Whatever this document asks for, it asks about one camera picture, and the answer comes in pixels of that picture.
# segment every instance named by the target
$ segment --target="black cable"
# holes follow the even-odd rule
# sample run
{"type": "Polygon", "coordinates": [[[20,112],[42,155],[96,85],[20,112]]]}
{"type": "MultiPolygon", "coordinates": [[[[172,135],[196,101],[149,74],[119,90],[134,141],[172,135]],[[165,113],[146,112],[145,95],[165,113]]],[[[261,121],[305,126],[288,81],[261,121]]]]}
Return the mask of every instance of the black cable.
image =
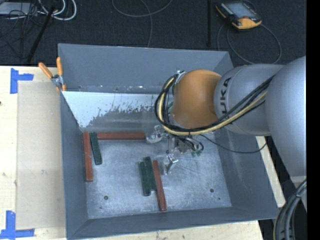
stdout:
{"type": "Polygon", "coordinates": [[[305,179],[296,189],[296,191],[288,198],[282,209],[280,210],[278,216],[276,217],[274,229],[273,229],[273,238],[274,240],[283,239],[281,231],[281,223],[283,219],[288,216],[289,209],[295,204],[297,199],[301,198],[301,195],[304,194],[302,191],[307,190],[307,179],[305,179]]]}
{"type": "Polygon", "coordinates": [[[239,154],[253,154],[253,153],[261,151],[267,145],[267,143],[265,143],[261,148],[259,148],[258,150],[255,150],[255,151],[236,151],[236,150],[229,149],[225,146],[222,146],[219,143],[214,142],[212,139],[209,139],[207,136],[205,136],[203,134],[199,134],[199,135],[206,138],[208,141],[212,142],[213,144],[219,146],[220,148],[223,148],[223,149],[228,150],[230,152],[239,153],[239,154]]]}
{"type": "Polygon", "coordinates": [[[32,58],[33,58],[33,56],[34,56],[34,53],[36,52],[36,49],[37,49],[37,47],[38,47],[38,45],[39,45],[39,42],[40,42],[40,40],[41,40],[41,37],[42,37],[42,35],[44,34],[44,32],[45,32],[45,30],[46,30],[46,27],[47,27],[47,25],[48,25],[48,23],[49,23],[49,21],[50,21],[50,19],[51,19],[51,16],[52,16],[52,14],[53,14],[53,12],[54,12],[54,10],[55,10],[55,6],[56,6],[56,4],[58,3],[58,1],[59,1],[59,0],[53,0],[53,4],[52,4],[52,6],[51,6],[51,8],[50,8],[50,11],[49,11],[49,13],[48,13],[48,15],[47,15],[47,17],[46,17],[46,19],[45,19],[45,22],[44,22],[44,24],[43,24],[43,26],[42,26],[42,28],[41,28],[41,30],[40,30],[40,33],[38,34],[37,38],[35,39],[32,47],[31,47],[31,50],[30,50],[30,52],[29,52],[29,55],[28,55],[28,57],[27,57],[27,62],[28,62],[28,63],[31,62],[31,60],[32,60],[32,58]]]}
{"type": "MultiPolygon", "coordinates": [[[[250,2],[249,0],[241,0],[241,1],[244,1],[244,2],[247,2],[249,4],[252,5],[253,7],[253,10],[255,11],[256,10],[256,6],[250,2]]],[[[221,27],[219,28],[218,30],[218,33],[217,33],[217,37],[216,37],[216,45],[217,45],[217,50],[220,51],[220,44],[219,44],[219,39],[220,39],[220,33],[222,31],[222,28],[224,27],[224,25],[226,24],[226,21],[221,25],[221,27]]],[[[268,28],[266,27],[264,24],[260,24],[261,27],[263,27],[264,29],[266,29],[273,37],[274,39],[276,40],[277,44],[278,44],[278,47],[279,47],[279,55],[277,57],[277,59],[272,62],[271,64],[276,64],[281,56],[282,56],[282,47],[281,47],[281,44],[280,44],[280,41],[279,39],[276,37],[276,35],[268,28]]],[[[231,50],[235,53],[235,55],[237,55],[240,59],[242,59],[243,61],[249,63],[249,64],[255,64],[254,62],[252,61],[249,61],[247,59],[245,59],[244,57],[242,57],[234,48],[233,46],[231,45],[231,42],[230,42],[230,38],[229,38],[229,32],[230,32],[230,29],[232,28],[232,25],[230,25],[227,29],[227,32],[226,32],[226,39],[227,39],[227,42],[228,42],[228,45],[230,46],[231,50]]]]}
{"type": "Polygon", "coordinates": [[[240,107],[241,105],[244,104],[244,102],[248,99],[250,99],[244,106],[243,108],[245,108],[249,103],[251,103],[260,93],[262,93],[268,86],[269,86],[269,83],[271,82],[271,80],[273,79],[274,76],[271,76],[270,78],[268,78],[266,81],[264,81],[262,84],[260,84],[258,87],[256,87],[253,91],[251,91],[246,97],[244,97],[240,102],[238,102],[233,108],[231,108],[226,114],[224,114],[222,117],[218,118],[218,120],[216,120],[214,123],[212,123],[211,125],[207,125],[207,126],[204,126],[204,127],[198,127],[198,128],[182,128],[182,127],[179,127],[179,126],[176,126],[176,125],[172,125],[172,124],[167,124],[165,121],[161,120],[158,116],[158,103],[159,103],[159,99],[161,97],[162,94],[166,93],[170,87],[172,87],[174,84],[175,84],[175,80],[176,78],[178,77],[179,74],[176,74],[175,77],[174,77],[174,80],[171,82],[171,84],[165,89],[164,86],[166,86],[170,80],[170,78],[166,81],[166,83],[163,85],[162,87],[162,90],[159,94],[159,96],[157,97],[156,101],[155,101],[155,104],[154,104],[154,111],[155,111],[155,116],[156,118],[159,120],[159,122],[172,129],[172,130],[175,130],[175,131],[178,131],[178,132],[197,132],[197,131],[202,131],[202,130],[205,130],[205,129],[208,129],[208,128],[211,128],[211,127],[214,127],[218,124],[220,124],[222,121],[224,121],[225,119],[227,119],[231,113],[233,113],[238,107],[240,107]]]}
{"type": "MultiPolygon", "coordinates": [[[[275,36],[275,34],[274,34],[269,28],[267,28],[267,27],[266,27],[265,25],[263,25],[263,24],[260,24],[260,26],[263,27],[263,28],[265,28],[267,31],[269,31],[270,34],[274,37],[274,39],[276,40],[276,42],[277,42],[277,44],[278,44],[278,47],[279,47],[279,55],[278,55],[277,59],[276,59],[274,62],[271,63],[271,64],[276,64],[276,63],[280,60],[280,58],[281,58],[281,56],[282,56],[281,44],[280,44],[278,38],[275,36]]],[[[250,60],[247,60],[247,59],[245,59],[244,57],[242,57],[242,56],[233,48],[233,46],[231,45],[230,38],[229,38],[229,32],[230,32],[230,29],[231,29],[231,28],[232,28],[232,26],[229,26],[229,28],[228,28],[227,31],[226,31],[226,39],[227,39],[227,42],[228,42],[231,50],[235,53],[235,55],[237,55],[237,56],[238,56],[240,59],[242,59],[243,61],[245,61],[245,62],[247,62],[247,63],[249,63],[249,64],[255,64],[254,62],[252,62],[252,61],[250,61],[250,60]]]]}

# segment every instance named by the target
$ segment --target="electronic device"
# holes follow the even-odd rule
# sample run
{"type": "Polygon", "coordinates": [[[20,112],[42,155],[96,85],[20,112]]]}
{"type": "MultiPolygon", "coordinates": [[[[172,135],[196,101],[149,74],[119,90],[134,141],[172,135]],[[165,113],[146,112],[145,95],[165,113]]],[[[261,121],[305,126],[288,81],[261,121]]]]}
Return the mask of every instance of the electronic device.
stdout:
{"type": "Polygon", "coordinates": [[[261,24],[262,18],[255,9],[243,0],[216,4],[217,11],[238,30],[248,30],[261,24]]]}

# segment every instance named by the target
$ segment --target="white cable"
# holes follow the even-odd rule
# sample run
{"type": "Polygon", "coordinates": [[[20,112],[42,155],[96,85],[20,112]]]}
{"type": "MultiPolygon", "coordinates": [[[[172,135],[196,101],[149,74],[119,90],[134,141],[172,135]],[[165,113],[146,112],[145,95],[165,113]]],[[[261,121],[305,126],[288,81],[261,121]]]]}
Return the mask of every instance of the white cable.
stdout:
{"type": "MultiPolygon", "coordinates": [[[[41,4],[41,8],[46,12],[46,15],[48,15],[48,11],[46,10],[46,8],[42,5],[42,3],[41,3],[41,0],[38,0],[39,1],[39,3],[41,4]]],[[[66,2],[65,2],[65,0],[62,0],[62,2],[63,2],[63,8],[62,8],[62,10],[60,10],[59,12],[56,12],[56,13],[53,13],[52,14],[52,18],[54,18],[54,19],[56,19],[56,20],[59,20],[59,21],[70,21],[70,20],[72,20],[76,15],[77,15],[77,4],[76,4],[76,1],[75,0],[71,0],[72,1],[72,3],[73,3],[73,7],[74,7],[74,12],[73,12],[73,14],[72,14],[72,16],[70,16],[70,17],[68,17],[68,18],[62,18],[62,17],[57,17],[56,15],[58,15],[58,14],[61,14],[64,10],[65,10],[65,8],[66,8],[66,2]]]]}
{"type": "MultiPolygon", "coordinates": [[[[44,7],[44,5],[42,4],[41,0],[38,0],[39,4],[41,5],[41,8],[44,10],[43,11],[38,11],[39,14],[45,14],[45,15],[48,15],[49,11],[44,7]]],[[[65,10],[66,8],[66,1],[65,0],[62,0],[62,3],[63,3],[63,7],[60,11],[58,12],[54,12],[53,15],[59,15],[61,13],[63,13],[63,11],[65,10]]]]}

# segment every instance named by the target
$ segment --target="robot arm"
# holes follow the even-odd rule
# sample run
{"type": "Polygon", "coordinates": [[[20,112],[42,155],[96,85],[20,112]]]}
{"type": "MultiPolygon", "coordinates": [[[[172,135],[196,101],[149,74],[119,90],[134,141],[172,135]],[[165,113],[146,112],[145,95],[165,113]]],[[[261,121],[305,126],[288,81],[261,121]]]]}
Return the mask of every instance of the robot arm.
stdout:
{"type": "Polygon", "coordinates": [[[167,132],[190,136],[226,127],[272,136],[293,183],[306,178],[305,56],[287,65],[246,65],[223,76],[197,69],[177,78],[167,81],[155,106],[167,132]],[[163,101],[170,87],[174,100],[167,115],[163,101]]]}

